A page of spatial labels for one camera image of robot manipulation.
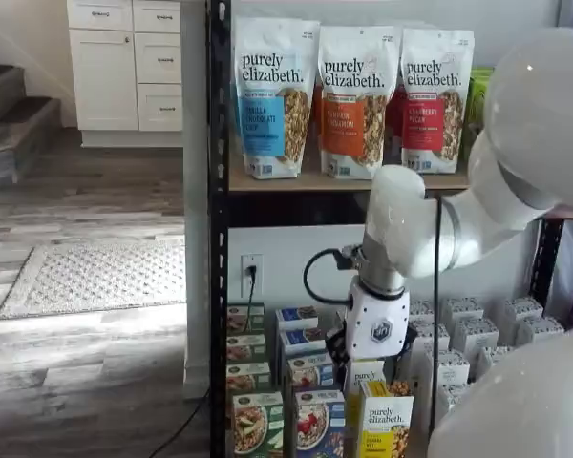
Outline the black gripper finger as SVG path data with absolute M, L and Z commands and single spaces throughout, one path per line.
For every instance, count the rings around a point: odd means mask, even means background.
M 350 357 L 346 349 L 346 330 L 343 326 L 333 327 L 326 333 L 326 349 L 336 368 L 347 364 Z
M 402 358 L 408 351 L 410 351 L 415 339 L 416 339 L 416 331 L 414 329 L 408 329 L 406 332 L 403 346 L 401 350 L 397 353 L 396 357 Z

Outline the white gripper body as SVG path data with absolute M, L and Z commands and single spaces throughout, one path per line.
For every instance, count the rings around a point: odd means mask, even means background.
M 397 355 L 406 341 L 410 292 L 374 293 L 360 280 L 349 290 L 352 307 L 347 311 L 347 354 L 353 360 L 385 359 Z

